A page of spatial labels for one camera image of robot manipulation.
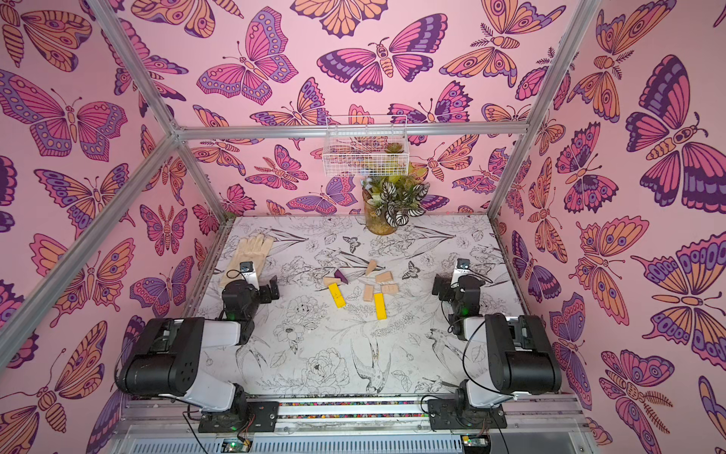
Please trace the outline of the purple triangular block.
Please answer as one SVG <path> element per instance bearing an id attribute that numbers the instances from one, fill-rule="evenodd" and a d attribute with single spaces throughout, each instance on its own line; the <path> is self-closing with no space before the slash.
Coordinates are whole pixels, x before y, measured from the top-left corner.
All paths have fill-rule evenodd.
<path id="1" fill-rule="evenodd" d="M 340 282 L 342 284 L 348 284 L 349 283 L 348 278 L 345 276 L 345 274 L 341 270 L 336 270 L 334 272 L 334 276 L 336 277 L 336 279 L 340 280 Z"/>

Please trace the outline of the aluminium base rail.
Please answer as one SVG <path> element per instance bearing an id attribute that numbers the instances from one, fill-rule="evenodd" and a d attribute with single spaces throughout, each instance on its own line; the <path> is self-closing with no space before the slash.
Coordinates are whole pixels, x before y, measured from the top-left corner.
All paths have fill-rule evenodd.
<path id="1" fill-rule="evenodd" d="M 506 429 L 435 431 L 424 403 L 451 395 L 279 401 L 274 432 L 200 433 L 182 404 L 133 401 L 109 453 L 597 453 L 573 397 L 520 397 L 500 405 Z"/>

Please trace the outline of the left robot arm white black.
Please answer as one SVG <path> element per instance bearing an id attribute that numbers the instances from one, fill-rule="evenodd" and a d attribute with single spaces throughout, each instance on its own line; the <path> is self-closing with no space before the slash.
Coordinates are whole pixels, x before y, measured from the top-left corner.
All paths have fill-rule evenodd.
<path id="1" fill-rule="evenodd" d="M 202 370 L 202 355 L 213 348 L 243 347 L 253 336 L 259 306 L 280 298 L 276 277 L 257 287 L 238 279 L 222 291 L 223 318 L 154 319 L 142 331 L 115 375 L 126 395 L 165 397 L 199 408 L 203 414 L 248 418 L 243 388 Z"/>

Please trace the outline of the beige work glove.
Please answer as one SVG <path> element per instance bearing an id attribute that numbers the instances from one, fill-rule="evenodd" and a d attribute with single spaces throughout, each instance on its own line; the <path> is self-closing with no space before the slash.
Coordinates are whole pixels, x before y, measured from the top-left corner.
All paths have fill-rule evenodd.
<path id="1" fill-rule="evenodd" d="M 236 252 L 222 273 L 219 289 L 223 291 L 230 282 L 243 280 L 240 277 L 239 263 L 244 261 L 253 261 L 258 280 L 260 280 L 274 242 L 275 239 L 272 236 L 264 234 L 242 238 L 238 243 Z"/>

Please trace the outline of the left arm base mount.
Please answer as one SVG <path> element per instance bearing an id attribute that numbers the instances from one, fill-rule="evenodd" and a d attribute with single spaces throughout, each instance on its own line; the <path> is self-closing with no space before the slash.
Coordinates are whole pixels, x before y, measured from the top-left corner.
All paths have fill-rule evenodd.
<path id="1" fill-rule="evenodd" d="M 228 410 L 228 412 L 204 412 L 199 423 L 198 432 L 274 432 L 279 409 L 279 401 L 253 401 L 246 403 L 241 412 L 235 412 L 234 408 Z"/>

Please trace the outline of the natural wood triangle block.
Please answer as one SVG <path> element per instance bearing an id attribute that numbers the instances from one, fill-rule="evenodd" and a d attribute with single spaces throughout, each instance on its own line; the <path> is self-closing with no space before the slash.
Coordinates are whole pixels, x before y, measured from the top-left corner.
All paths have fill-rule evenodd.
<path id="1" fill-rule="evenodd" d="M 368 276 L 368 275 L 372 274 L 376 270 L 376 268 L 377 268 L 377 261 L 374 259 L 370 260 L 368 263 L 368 266 L 366 268 L 365 275 Z"/>

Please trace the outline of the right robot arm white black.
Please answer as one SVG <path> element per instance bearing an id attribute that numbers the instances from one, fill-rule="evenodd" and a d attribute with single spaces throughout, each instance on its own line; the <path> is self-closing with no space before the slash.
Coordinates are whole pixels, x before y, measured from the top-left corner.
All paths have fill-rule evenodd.
<path id="1" fill-rule="evenodd" d="M 529 315 L 481 313 L 484 283 L 475 274 L 437 274 L 431 291 L 450 306 L 444 319 L 450 333 L 465 343 L 459 352 L 465 380 L 455 397 L 459 414 L 494 410 L 520 396 L 562 388 L 562 373 L 542 321 Z"/>

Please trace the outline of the potted plant in amber jar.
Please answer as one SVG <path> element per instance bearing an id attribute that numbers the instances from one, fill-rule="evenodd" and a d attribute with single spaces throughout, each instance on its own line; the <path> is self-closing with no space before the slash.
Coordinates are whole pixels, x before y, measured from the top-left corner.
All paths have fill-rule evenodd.
<path id="1" fill-rule="evenodd" d="M 367 229 L 375 235 L 387 236 L 411 219 L 425 213 L 424 199 L 429 184 L 410 175 L 369 176 L 362 180 Z"/>

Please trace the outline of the yellow block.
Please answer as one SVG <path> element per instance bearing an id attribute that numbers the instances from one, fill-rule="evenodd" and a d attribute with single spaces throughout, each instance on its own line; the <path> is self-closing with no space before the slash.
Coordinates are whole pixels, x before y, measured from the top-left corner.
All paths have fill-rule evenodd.
<path id="1" fill-rule="evenodd" d="M 344 308 L 346 306 L 346 301 L 342 295 L 342 292 L 341 292 L 338 284 L 337 283 L 330 284 L 328 286 L 328 290 L 331 294 L 331 297 L 333 298 L 335 306 L 337 308 Z"/>
<path id="2" fill-rule="evenodd" d="M 384 321 L 388 319 L 385 295 L 383 293 L 376 293 L 374 295 L 374 308 L 376 318 L 379 321 Z"/>

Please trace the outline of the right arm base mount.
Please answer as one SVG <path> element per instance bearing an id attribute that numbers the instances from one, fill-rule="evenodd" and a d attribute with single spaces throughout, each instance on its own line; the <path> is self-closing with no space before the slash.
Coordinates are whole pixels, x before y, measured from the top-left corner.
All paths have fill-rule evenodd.
<path id="1" fill-rule="evenodd" d="M 456 399 L 429 398 L 423 403 L 428 414 L 429 425 L 435 431 L 455 429 L 506 429 L 508 422 L 501 407 L 481 409 L 471 407 Z"/>

